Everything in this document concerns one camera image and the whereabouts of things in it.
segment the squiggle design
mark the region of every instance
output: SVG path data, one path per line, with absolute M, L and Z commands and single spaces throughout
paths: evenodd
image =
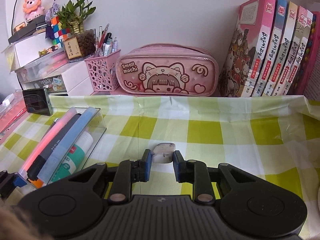
M 201 64 L 195 64 L 191 68 L 192 71 L 196 71 L 198 74 L 203 74 L 204 77 L 208 75 L 208 68 Z
M 126 80 L 124 80 L 124 85 L 131 90 L 136 90 L 138 88 L 138 86 L 134 85 L 131 81 L 127 82 Z

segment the lucky bamboo plant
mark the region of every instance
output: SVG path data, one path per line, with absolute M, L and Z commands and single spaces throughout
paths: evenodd
M 76 0 L 73 3 L 71 0 L 58 11 L 57 16 L 59 21 L 62 23 L 62 28 L 70 28 L 73 33 L 84 32 L 83 21 L 87 17 L 94 13 L 96 7 L 91 7 L 92 1 L 87 0 L 87 5 L 85 0 Z

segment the orange lion mane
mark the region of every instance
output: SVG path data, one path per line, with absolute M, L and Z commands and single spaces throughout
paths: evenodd
M 38 0 L 38 3 L 35 5 L 35 6 L 33 6 L 32 8 L 30 8 L 30 9 L 27 9 L 27 1 L 28 0 L 24 0 L 25 1 L 25 3 L 23 4 L 23 11 L 25 12 L 25 13 L 30 13 L 30 12 L 32 12 L 32 11 L 35 11 L 40 5 L 41 5 L 41 0 Z

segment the pink lion figurine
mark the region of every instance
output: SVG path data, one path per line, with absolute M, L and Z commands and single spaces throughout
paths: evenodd
M 41 0 L 24 0 L 23 11 L 26 13 L 27 23 L 33 19 L 44 15 L 44 7 L 41 6 Z

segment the pink highlighter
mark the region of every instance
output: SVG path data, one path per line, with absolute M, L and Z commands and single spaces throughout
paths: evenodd
M 77 110 L 72 107 L 70 108 L 63 117 L 61 117 L 55 125 L 47 132 L 47 134 L 41 139 L 37 146 L 33 149 L 32 153 L 26 159 L 24 164 L 19 170 L 19 174 L 27 179 L 27 170 L 30 168 L 31 164 L 37 158 L 37 156 L 43 151 L 43 149 L 48 145 L 48 143 L 57 135 L 57 133 L 70 121 L 70 119 L 77 114 Z

